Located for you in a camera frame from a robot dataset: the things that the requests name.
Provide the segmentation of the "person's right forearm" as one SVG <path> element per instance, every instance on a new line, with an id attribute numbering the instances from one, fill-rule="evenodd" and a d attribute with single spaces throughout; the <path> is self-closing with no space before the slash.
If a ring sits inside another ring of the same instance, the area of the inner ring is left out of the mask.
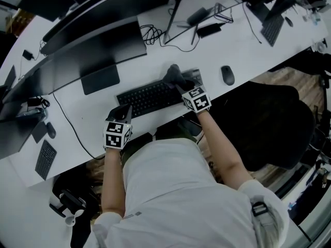
<path id="1" fill-rule="evenodd" d="M 216 124 L 209 111 L 204 110 L 198 113 L 197 118 L 224 184 L 237 190 L 243 183 L 252 180 L 239 153 Z"/>

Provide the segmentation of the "black and white office chair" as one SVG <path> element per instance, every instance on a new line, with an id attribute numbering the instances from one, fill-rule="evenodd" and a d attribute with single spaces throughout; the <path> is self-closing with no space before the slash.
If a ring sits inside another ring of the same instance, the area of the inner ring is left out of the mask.
<path id="1" fill-rule="evenodd" d="M 60 205 L 49 204 L 49 207 L 63 218 L 64 211 L 68 209 L 81 223 L 90 223 L 99 211 L 97 195 L 87 180 L 81 177 L 60 175 L 54 183 L 52 193 Z"/>

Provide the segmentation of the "person in white shirt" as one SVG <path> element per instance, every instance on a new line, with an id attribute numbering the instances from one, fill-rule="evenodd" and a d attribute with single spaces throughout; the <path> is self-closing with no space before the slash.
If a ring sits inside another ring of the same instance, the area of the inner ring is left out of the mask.
<path id="1" fill-rule="evenodd" d="M 284 203 L 256 180 L 218 184 L 197 145 L 153 141 L 124 165 L 125 215 L 107 212 L 84 248 L 280 248 L 289 229 Z M 253 216 L 252 204 L 268 213 Z"/>

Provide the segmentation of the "black monitor with flat base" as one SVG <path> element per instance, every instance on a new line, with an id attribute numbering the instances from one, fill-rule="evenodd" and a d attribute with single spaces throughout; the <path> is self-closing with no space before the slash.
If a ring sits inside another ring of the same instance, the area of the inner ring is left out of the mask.
<path id="1" fill-rule="evenodd" d="M 82 81 L 85 95 L 120 83 L 117 65 L 146 55 L 137 17 L 130 17 L 69 43 L 39 62 L 3 98 L 3 103 L 52 94 Z"/>

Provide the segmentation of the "black mesh office chair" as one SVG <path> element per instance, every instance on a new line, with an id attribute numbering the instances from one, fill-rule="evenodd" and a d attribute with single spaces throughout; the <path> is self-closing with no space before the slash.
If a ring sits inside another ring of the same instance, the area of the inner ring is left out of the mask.
<path id="1" fill-rule="evenodd" d="M 214 99 L 211 116 L 247 170 L 292 169 L 303 157 L 315 118 L 292 86 L 247 82 Z"/>

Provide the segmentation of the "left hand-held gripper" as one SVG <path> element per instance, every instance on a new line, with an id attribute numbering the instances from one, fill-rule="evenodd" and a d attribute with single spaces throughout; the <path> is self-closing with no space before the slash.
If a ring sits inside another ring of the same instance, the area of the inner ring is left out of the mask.
<path id="1" fill-rule="evenodd" d="M 104 122 L 104 148 L 122 150 L 132 134 L 132 105 L 124 104 L 112 109 Z"/>

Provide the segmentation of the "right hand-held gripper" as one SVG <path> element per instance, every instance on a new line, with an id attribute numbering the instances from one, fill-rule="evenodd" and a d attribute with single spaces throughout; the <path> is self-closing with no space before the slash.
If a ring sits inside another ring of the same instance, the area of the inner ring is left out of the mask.
<path id="1" fill-rule="evenodd" d="M 186 80 L 185 84 L 176 84 L 185 106 L 193 112 L 202 112 L 211 107 L 209 94 L 197 80 Z"/>

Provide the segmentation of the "black keyboard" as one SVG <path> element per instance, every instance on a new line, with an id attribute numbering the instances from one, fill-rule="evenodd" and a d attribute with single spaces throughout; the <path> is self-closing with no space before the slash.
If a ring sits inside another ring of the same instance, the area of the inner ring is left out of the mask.
<path id="1" fill-rule="evenodd" d="M 268 44 L 273 47 L 279 36 L 284 23 L 284 18 L 279 15 L 273 19 L 267 20 L 262 24 L 261 34 Z"/>
<path id="2" fill-rule="evenodd" d="M 197 80 L 202 84 L 198 68 L 181 72 L 185 80 Z M 132 105 L 132 118 L 137 118 L 183 102 L 179 91 L 170 89 L 162 80 L 134 88 L 116 96 L 120 105 Z"/>
<path id="3" fill-rule="evenodd" d="M 35 172 L 43 179 L 46 180 L 50 168 L 54 162 L 57 151 L 46 140 L 43 141 L 37 163 L 35 166 Z"/>

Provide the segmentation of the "black monitor with thin-legged stand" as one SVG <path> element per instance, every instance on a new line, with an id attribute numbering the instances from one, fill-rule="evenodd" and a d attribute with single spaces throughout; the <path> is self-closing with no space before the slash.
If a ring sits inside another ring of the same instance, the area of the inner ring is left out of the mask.
<path id="1" fill-rule="evenodd" d="M 163 44 L 196 28 L 205 20 L 230 9 L 243 0 L 176 0 L 168 28 L 164 33 Z"/>

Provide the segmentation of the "person's left forearm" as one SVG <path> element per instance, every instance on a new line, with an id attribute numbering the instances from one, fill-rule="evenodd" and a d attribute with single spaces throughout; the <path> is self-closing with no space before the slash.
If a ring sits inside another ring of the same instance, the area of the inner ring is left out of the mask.
<path id="1" fill-rule="evenodd" d="M 101 193 L 102 212 L 114 212 L 123 218 L 125 215 L 125 197 L 120 151 L 107 148 Z"/>

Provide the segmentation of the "person's green trousers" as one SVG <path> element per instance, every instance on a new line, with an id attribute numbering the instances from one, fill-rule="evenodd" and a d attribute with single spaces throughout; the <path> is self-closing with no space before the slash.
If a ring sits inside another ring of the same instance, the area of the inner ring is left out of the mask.
<path id="1" fill-rule="evenodd" d="M 197 141 L 198 136 L 202 131 L 202 127 L 184 117 L 177 118 L 157 128 L 155 134 L 145 133 L 127 143 L 125 148 L 121 151 L 122 166 L 127 160 L 141 149 L 146 144 L 153 140 L 173 139 L 173 138 L 187 138 L 194 142 Z"/>

